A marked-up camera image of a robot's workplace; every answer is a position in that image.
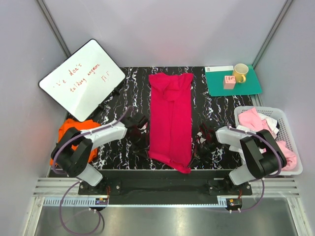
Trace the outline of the magenta t shirt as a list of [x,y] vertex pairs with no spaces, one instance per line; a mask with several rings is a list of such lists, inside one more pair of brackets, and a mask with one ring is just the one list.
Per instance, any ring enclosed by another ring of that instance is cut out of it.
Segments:
[[193,74],[149,76],[149,157],[189,174],[192,155],[191,83]]

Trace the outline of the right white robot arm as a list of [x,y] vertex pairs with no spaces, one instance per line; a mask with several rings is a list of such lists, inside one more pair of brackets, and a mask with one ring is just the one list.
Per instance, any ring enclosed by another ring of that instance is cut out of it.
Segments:
[[245,158],[245,164],[220,180],[218,187],[211,186],[212,189],[224,190],[229,195],[236,194],[242,185],[250,181],[276,177],[287,166],[283,151],[266,129],[245,131],[229,124],[213,130],[201,124],[189,167],[207,163],[211,152],[219,145],[236,146],[242,150]]

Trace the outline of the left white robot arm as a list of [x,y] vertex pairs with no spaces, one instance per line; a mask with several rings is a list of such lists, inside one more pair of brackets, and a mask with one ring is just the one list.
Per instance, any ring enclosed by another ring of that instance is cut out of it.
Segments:
[[91,151],[112,141],[127,139],[135,155],[148,158],[149,138],[145,134],[148,124],[146,116],[136,114],[92,129],[71,127],[51,153],[53,165],[58,165],[69,177],[87,183],[93,193],[100,195],[106,190],[105,177],[89,164]]

